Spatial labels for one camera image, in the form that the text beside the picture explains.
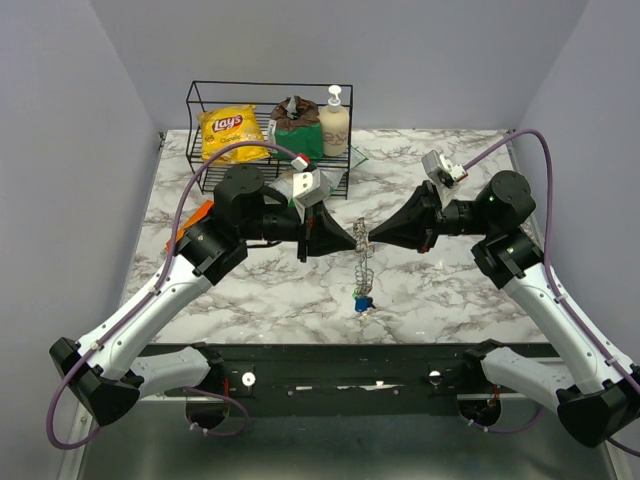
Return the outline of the metal disc keyring organizer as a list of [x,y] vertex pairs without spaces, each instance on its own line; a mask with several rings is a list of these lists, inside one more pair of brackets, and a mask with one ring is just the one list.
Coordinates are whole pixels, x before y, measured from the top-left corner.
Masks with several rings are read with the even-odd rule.
[[354,251],[357,256],[354,278],[355,289],[360,291],[361,296],[368,296],[371,293],[374,281],[374,272],[368,265],[369,259],[373,254],[373,247],[369,243],[368,234],[365,219],[363,217],[357,218],[353,224],[353,238],[356,242]]

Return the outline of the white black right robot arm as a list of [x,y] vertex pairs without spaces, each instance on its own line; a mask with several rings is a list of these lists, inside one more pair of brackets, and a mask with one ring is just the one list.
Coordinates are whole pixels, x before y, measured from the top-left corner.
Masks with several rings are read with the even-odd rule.
[[487,340],[467,351],[459,370],[462,384],[474,392],[497,384],[521,393],[555,412],[580,444],[596,447],[638,419],[639,367],[591,321],[575,320],[580,308],[521,227],[535,207],[528,181],[514,171],[495,174],[474,200],[448,205],[425,181],[369,239],[425,253],[441,235],[481,236],[472,248],[476,265],[529,315],[566,369]]

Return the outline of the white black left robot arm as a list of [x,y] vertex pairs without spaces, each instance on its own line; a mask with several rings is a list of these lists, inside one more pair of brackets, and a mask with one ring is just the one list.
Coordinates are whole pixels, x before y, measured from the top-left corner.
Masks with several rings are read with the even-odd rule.
[[304,262],[354,248],[324,201],[331,180],[318,168],[292,176],[285,196],[249,164],[229,168],[183,232],[170,240],[164,265],[128,302],[78,340],[62,337],[49,350],[60,376],[101,426],[127,414],[138,400],[192,387],[214,393],[220,358],[205,346],[187,346],[156,359],[142,357],[155,335],[180,311],[218,284],[249,253],[249,242],[294,242]]

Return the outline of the green white snack pouch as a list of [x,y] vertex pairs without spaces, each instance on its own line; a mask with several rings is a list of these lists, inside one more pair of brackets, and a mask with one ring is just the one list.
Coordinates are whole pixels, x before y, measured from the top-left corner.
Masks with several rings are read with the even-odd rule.
[[283,194],[288,200],[291,200],[294,197],[294,178],[300,177],[302,183],[308,187],[313,186],[315,183],[320,183],[321,199],[325,200],[337,191],[345,173],[345,169],[320,168],[314,172],[298,172],[290,169],[280,174],[274,181],[269,183],[269,186]]

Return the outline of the blue key tag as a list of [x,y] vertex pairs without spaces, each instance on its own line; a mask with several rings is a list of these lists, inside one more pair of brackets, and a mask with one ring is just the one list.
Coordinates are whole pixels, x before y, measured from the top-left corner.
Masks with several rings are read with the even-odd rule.
[[357,313],[365,314],[371,309],[376,309],[376,306],[372,297],[359,296],[355,299],[354,309]]

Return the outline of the green white card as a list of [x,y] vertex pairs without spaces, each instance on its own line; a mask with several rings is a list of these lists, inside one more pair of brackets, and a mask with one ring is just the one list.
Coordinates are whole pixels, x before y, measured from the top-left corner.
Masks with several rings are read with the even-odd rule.
[[355,169],[369,160],[369,157],[356,146],[350,147],[350,168]]

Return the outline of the green brown coffee bag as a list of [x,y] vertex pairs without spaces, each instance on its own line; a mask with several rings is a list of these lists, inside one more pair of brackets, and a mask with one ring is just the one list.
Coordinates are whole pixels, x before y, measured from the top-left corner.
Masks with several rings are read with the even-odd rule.
[[323,156],[322,127],[319,108],[298,95],[287,97],[271,111],[267,128],[268,141],[312,160]]

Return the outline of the cream soap pump bottle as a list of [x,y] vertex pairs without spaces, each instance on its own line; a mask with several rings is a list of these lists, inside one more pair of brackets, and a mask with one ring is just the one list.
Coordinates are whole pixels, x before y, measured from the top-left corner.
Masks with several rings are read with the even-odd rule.
[[342,105],[339,85],[329,86],[328,93],[327,104],[319,110],[323,152],[325,156],[337,157],[348,147],[350,114]]

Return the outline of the orange razor box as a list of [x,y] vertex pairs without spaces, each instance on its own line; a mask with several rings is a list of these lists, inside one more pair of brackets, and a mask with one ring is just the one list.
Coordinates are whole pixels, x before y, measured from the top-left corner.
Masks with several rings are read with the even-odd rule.
[[184,236],[185,232],[193,225],[203,220],[211,208],[214,206],[213,200],[205,201],[180,227],[177,229],[176,241],[179,242]]

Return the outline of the yellow Lays chips bag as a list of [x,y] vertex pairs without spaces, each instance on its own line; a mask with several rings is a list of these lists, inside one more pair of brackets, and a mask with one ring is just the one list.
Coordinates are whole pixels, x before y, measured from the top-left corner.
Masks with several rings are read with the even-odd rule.
[[[246,141],[264,140],[264,135],[255,115],[253,104],[232,105],[197,115],[202,147],[201,158],[209,160],[212,155],[228,145]],[[223,154],[215,164],[245,163],[269,156],[263,146],[242,146]]]

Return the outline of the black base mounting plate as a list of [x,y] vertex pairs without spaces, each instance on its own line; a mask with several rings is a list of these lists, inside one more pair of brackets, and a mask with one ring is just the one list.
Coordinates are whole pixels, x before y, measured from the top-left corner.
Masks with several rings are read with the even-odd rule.
[[[205,424],[224,409],[244,416],[329,417],[370,415],[458,415],[493,421],[501,413],[497,387],[471,391],[434,389],[422,381],[421,369],[452,368],[479,344],[150,344],[142,357],[205,346],[233,367],[265,373],[269,382],[241,391],[241,377],[226,382],[218,394],[196,388],[173,389],[188,398],[186,413]],[[548,344],[503,344],[554,369],[565,369]]]

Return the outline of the aluminium frame rail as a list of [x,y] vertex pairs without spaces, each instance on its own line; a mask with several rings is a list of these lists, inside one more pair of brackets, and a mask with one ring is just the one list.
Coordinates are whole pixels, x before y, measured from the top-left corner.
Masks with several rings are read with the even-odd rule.
[[[596,378],[582,378],[580,372],[554,369],[531,358],[523,357],[506,346],[474,357],[471,351],[452,368],[424,367],[421,380],[444,391],[464,392],[482,389],[490,383],[505,386],[554,408],[559,403],[559,391],[576,390],[594,393],[603,389]],[[217,352],[187,347],[177,352],[138,357],[132,365],[114,379],[107,376],[103,364],[89,368],[74,378],[74,390],[86,406],[99,410],[116,408],[120,414],[141,399],[173,389],[196,388],[220,393],[228,390],[226,382],[240,376],[241,391],[266,385],[265,373],[233,367]]]

